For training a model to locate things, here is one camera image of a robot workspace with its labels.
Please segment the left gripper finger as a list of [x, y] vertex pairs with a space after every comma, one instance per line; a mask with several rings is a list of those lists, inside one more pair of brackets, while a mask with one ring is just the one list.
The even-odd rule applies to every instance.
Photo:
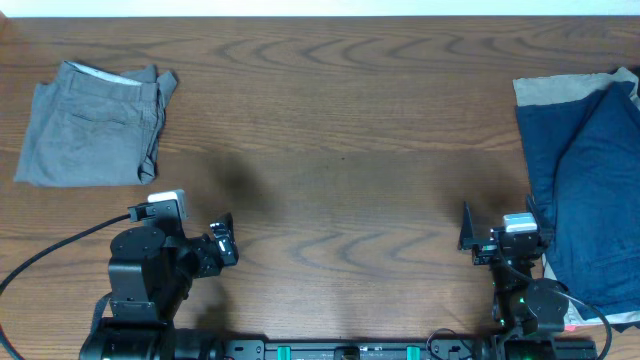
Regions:
[[234, 235], [234, 222], [231, 213], [226, 213], [209, 225], [213, 242], [219, 250], [219, 258], [224, 267], [235, 266], [239, 252]]
[[147, 201], [128, 208], [132, 223], [161, 229], [164, 233], [183, 233], [182, 222], [188, 218], [186, 197], [182, 189], [150, 194]]

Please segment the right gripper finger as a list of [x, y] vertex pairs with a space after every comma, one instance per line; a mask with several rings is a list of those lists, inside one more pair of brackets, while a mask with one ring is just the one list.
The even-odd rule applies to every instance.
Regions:
[[541, 213], [533, 197], [528, 194], [525, 197], [526, 208], [533, 215], [538, 225], [538, 235], [542, 245], [549, 245], [554, 239], [554, 228], [548, 219]]
[[464, 202], [463, 204], [463, 214], [462, 214], [462, 225], [459, 234], [458, 240], [458, 250], [469, 250], [475, 244], [474, 239], [474, 230], [472, 223], [472, 216], [469, 204]]

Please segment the grey shorts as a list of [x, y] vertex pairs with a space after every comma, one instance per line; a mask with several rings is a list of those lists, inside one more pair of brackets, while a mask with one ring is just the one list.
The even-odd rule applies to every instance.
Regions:
[[151, 183], [159, 136], [177, 88], [153, 65], [112, 74], [65, 61], [37, 85], [14, 176], [41, 187]]

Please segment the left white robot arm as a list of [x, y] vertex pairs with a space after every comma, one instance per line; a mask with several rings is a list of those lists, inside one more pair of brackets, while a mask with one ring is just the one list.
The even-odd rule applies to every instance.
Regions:
[[151, 194], [146, 202], [129, 207], [128, 214], [134, 226], [111, 242], [111, 291], [96, 304], [80, 358], [222, 359], [219, 339], [178, 329], [174, 318], [194, 280], [217, 276], [237, 264], [232, 215], [218, 217], [206, 234], [187, 237], [181, 189]]

